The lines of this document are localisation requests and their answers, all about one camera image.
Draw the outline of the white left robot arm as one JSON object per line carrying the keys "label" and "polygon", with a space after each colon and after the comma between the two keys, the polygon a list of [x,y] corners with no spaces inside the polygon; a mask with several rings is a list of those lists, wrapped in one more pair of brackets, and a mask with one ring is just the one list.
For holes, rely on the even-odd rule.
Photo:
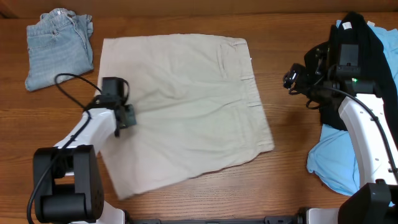
{"label": "white left robot arm", "polygon": [[97,163],[98,149],[122,128],[132,126],[134,110],[124,95],[94,97],[74,130],[53,147],[36,150],[34,189],[27,220],[41,223],[131,223],[125,210],[104,199]]}

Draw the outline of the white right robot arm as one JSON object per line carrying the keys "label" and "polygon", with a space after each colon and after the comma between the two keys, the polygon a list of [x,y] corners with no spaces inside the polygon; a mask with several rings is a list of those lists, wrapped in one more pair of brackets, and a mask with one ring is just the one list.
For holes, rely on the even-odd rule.
{"label": "white right robot arm", "polygon": [[338,107],[351,138],[361,188],[340,208],[310,208],[306,223],[397,223],[397,148],[373,81],[318,81],[301,89],[310,101]]}

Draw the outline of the beige khaki shorts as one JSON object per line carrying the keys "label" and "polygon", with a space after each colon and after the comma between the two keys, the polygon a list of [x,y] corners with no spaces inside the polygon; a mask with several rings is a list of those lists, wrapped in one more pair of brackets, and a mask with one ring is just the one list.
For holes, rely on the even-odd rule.
{"label": "beige khaki shorts", "polygon": [[105,39],[99,77],[129,83],[136,116],[134,126],[100,150],[121,200],[244,164],[274,148],[244,39]]}

